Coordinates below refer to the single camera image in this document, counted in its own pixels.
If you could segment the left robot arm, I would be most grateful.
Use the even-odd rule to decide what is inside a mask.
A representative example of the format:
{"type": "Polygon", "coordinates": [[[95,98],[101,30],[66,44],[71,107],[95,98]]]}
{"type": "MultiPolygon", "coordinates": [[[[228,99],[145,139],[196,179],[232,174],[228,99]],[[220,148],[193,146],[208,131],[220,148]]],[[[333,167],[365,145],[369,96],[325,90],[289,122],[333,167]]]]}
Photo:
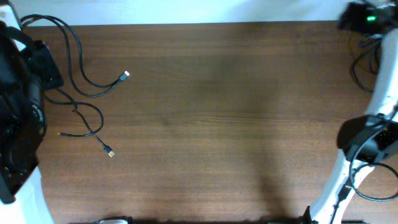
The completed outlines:
{"type": "Polygon", "coordinates": [[[1,1],[1,223],[53,223],[37,150],[47,130],[44,93],[63,85],[45,42],[32,40],[1,1]]]}

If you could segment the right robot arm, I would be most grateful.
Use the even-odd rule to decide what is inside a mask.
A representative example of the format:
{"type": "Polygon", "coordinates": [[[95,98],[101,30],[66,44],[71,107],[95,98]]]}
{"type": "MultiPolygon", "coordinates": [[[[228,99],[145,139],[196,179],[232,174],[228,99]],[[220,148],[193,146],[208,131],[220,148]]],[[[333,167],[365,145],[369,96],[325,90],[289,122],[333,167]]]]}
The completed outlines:
{"type": "Polygon", "coordinates": [[[340,16],[340,30],[364,35],[363,51],[349,72],[357,86],[372,95],[364,114],[345,121],[338,133],[338,155],[320,196],[304,214],[288,223],[342,223],[354,195],[373,202],[389,202],[359,191],[375,167],[397,171],[384,160],[397,154],[397,1],[352,1],[340,16]]]}

